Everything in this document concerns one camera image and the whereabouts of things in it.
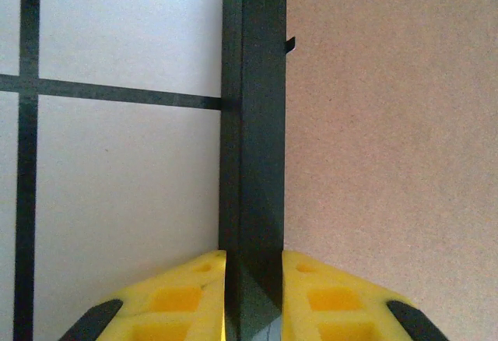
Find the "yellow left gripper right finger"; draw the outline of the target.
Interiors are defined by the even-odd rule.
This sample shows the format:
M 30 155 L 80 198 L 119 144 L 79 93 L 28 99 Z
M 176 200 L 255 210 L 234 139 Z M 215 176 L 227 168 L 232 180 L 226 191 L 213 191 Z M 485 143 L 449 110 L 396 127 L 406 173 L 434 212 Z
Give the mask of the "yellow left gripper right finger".
M 445 340 L 408 298 L 297 251 L 282 253 L 282 339 Z

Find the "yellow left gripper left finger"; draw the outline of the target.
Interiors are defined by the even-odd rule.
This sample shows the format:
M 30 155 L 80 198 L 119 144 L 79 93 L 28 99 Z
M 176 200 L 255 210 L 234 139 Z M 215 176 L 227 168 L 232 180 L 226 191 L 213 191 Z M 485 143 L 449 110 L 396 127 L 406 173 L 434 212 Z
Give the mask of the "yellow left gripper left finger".
M 225 275 L 226 252 L 211 251 L 114 292 L 61 339 L 225 340 Z

